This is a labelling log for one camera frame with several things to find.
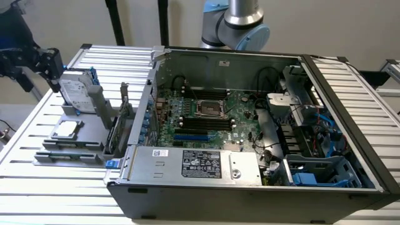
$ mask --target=black pole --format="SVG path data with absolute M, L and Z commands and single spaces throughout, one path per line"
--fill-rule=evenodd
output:
M 116 0 L 106 0 L 106 5 L 108 8 L 116 43 L 119 46 L 126 46 L 123 27 L 120 24 L 118 1 Z
M 160 21 L 162 45 L 170 46 L 168 0 L 159 0 L 159 21 Z

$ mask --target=gray metal table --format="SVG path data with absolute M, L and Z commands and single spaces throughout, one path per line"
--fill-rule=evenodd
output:
M 120 82 L 131 83 L 130 98 L 135 107 L 151 69 L 147 67 L 150 60 L 151 48 L 94 46 L 90 51 L 80 51 L 70 65 L 98 69 L 104 95 L 114 106 L 120 105 Z M 0 223 L 132 224 L 103 183 L 106 169 L 46 167 L 31 163 L 42 141 L 63 114 L 62 104 L 60 94 L 50 91 L 0 152 Z M 400 182 L 400 171 L 392 174 Z M 112 171 L 111 178 L 118 175 L 119 171 Z M 203 224 L 174 221 L 151 223 Z M 399 225 L 400 202 L 379 211 L 362 210 L 336 224 Z

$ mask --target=aluminum slotted surface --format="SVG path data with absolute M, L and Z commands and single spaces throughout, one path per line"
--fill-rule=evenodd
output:
M 72 64 L 80 67 L 92 65 L 98 69 L 102 84 L 106 86 L 116 84 L 107 87 L 110 92 L 119 92 L 122 81 L 134 83 L 139 79 L 138 85 L 144 84 L 143 76 L 148 68 L 140 68 L 139 70 L 143 71 L 138 74 L 136 67 L 143 67 L 143 60 L 150 60 L 150 48 L 94 46 L 86 53 L 78 54 Z M 114 106 L 119 106 L 119 94 L 110 96 L 116 96 Z M 18 225 L 134 224 L 131 219 L 124 217 L 103 183 L 106 169 L 32 165 L 35 152 L 40 149 L 42 141 L 51 133 L 63 114 L 62 104 L 60 95 L 50 91 L 10 144 L 0 152 L 0 223 Z M 380 151 L 394 156 L 390 149 L 382 147 Z M 400 172 L 392 174 L 400 182 Z M 118 176 L 119 171 L 112 171 L 111 178 L 115 179 Z M 379 211 L 362 210 L 336 224 L 398 225 L 399 220 L 400 202 L 396 202 Z M 206 223 L 152 221 L 152 224 L 200 225 Z
M 344 63 L 315 59 L 352 119 L 400 183 L 400 118 L 359 73 Z

